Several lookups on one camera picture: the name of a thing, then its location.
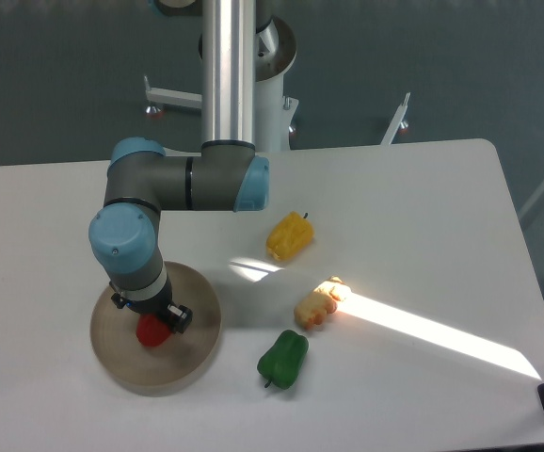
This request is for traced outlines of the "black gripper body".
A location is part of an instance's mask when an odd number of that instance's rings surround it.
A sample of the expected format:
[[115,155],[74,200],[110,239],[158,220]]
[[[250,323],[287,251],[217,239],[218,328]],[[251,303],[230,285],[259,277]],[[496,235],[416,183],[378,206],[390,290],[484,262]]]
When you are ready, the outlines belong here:
[[141,301],[123,297],[112,282],[109,283],[109,286],[113,290],[111,300],[118,309],[128,307],[137,314],[154,315],[164,324],[169,324],[171,313],[168,306],[172,303],[172,288],[170,282],[166,282],[163,288],[155,296]]

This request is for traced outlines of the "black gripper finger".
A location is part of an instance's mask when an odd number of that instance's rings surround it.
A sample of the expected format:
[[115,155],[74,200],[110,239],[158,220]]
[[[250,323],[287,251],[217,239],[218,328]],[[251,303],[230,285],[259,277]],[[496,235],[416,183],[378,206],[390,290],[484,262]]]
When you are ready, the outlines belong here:
[[161,309],[156,316],[171,333],[184,333],[192,322],[192,310],[173,303],[170,303],[165,309]]

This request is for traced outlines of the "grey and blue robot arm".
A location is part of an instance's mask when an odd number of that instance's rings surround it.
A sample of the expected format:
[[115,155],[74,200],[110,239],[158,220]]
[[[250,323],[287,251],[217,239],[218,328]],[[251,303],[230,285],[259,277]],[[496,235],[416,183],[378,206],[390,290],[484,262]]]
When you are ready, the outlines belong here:
[[156,141],[129,137],[113,150],[104,206],[88,239],[109,277],[117,308],[154,315],[171,332],[192,311],[173,300],[158,247],[164,211],[261,211],[269,162],[256,154],[254,126],[257,4],[202,4],[202,145],[197,156],[168,156]]

